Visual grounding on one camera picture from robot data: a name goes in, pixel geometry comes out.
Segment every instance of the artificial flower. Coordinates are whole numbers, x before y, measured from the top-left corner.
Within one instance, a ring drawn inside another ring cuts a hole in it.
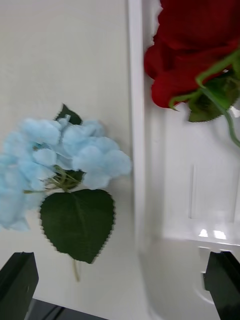
[[[198,88],[197,75],[237,49],[240,1],[164,0],[162,7],[144,68],[154,79],[153,101],[168,108],[171,98]]]

